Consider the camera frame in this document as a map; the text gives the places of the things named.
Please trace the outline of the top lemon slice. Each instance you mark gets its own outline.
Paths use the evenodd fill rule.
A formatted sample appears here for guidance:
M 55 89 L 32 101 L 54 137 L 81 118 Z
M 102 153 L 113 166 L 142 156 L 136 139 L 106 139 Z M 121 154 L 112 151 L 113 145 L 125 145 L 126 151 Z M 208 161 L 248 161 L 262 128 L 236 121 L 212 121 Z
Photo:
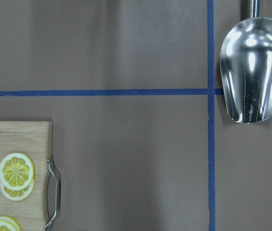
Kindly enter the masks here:
M 0 231 L 20 231 L 19 223 L 12 217 L 0 217 Z

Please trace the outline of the hidden lemon slice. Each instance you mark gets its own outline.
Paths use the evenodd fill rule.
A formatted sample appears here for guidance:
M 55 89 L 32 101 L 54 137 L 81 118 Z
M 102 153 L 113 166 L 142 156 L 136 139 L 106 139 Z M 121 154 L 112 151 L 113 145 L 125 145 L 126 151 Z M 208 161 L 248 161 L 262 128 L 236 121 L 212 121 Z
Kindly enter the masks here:
M 35 186 L 35 181 L 32 180 L 31 183 L 20 190 L 10 190 L 6 186 L 4 186 L 3 182 L 0 182 L 0 189 L 2 194 L 9 200 L 12 201 L 22 201 L 26 199 L 33 191 Z

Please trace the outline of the bamboo cutting board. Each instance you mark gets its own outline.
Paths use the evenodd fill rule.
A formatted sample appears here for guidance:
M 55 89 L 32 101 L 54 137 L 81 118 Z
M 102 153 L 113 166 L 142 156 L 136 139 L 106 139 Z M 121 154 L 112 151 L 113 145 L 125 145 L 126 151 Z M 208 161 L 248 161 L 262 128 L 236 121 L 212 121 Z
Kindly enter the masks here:
M 0 231 L 53 230 L 61 181 L 51 149 L 51 122 L 0 121 Z

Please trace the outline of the front lemon slice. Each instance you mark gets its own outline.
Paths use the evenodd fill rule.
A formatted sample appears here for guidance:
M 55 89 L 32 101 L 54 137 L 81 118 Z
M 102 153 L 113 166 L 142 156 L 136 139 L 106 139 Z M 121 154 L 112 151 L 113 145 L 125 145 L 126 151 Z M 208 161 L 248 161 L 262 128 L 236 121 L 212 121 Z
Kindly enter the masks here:
M 0 181 L 10 190 L 27 187 L 34 179 L 35 167 L 32 160 L 22 153 L 11 153 L 0 163 Z

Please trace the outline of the metal scoop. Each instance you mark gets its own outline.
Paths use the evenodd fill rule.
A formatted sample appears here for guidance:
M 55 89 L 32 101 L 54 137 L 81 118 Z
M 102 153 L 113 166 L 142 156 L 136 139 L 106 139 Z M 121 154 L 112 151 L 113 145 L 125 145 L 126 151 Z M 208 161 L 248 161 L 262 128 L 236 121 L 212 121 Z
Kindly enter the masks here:
M 235 25 L 220 50 L 226 110 L 236 123 L 272 118 L 272 19 L 262 1 L 248 1 L 247 19 Z

